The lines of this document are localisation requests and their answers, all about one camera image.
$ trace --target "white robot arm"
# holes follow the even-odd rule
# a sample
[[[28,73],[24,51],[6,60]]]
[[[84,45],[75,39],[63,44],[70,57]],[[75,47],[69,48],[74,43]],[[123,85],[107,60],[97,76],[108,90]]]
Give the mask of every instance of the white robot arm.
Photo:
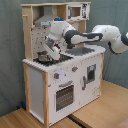
[[[54,46],[61,38],[64,38],[69,46],[79,43],[89,43],[98,41],[109,41],[110,51],[120,54],[128,50],[128,33],[120,34],[117,27],[111,25],[97,25],[92,33],[80,33],[73,26],[61,18],[55,18],[51,24],[45,50],[54,60],[59,59],[60,49]]]

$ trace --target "stove knob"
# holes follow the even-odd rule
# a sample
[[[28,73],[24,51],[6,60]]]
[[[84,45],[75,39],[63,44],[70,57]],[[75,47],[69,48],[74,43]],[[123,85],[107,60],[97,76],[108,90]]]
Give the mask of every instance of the stove knob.
[[[73,67],[72,71],[75,72],[78,68],[77,67]]]
[[[55,74],[54,74],[54,78],[55,78],[55,79],[59,79],[59,74],[58,74],[58,73],[55,73]]]

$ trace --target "oven window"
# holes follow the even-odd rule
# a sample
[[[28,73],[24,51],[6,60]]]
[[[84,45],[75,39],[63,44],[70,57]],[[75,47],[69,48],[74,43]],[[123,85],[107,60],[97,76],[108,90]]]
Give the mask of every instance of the oven window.
[[[59,111],[73,103],[73,88],[71,85],[56,92],[56,111]]]
[[[72,17],[80,16],[81,7],[72,7]]]

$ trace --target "wooden table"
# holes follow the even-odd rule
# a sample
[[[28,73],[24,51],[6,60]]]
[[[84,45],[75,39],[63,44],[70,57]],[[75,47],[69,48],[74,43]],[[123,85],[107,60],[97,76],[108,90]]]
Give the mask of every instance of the wooden table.
[[[0,128],[44,128],[38,120],[23,109],[0,118]],[[81,128],[69,118],[64,118],[50,128]]]
[[[102,81],[102,95],[71,117],[87,128],[115,128],[128,118],[128,89]]]

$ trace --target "oven handle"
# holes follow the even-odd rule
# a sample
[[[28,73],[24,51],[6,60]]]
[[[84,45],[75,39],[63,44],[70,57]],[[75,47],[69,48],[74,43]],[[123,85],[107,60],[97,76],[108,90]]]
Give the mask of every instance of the oven handle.
[[[85,76],[83,76],[83,80],[84,80],[84,87],[82,87],[82,90],[85,90],[86,88],[86,77]]]
[[[66,84],[61,84],[61,85],[59,85],[59,87],[66,87],[66,86],[70,85],[72,82],[73,82],[73,81],[69,81],[69,82],[66,83]]]
[[[72,17],[72,7],[68,6],[68,10],[70,11],[70,15],[68,16],[68,19],[71,19],[71,17]]]

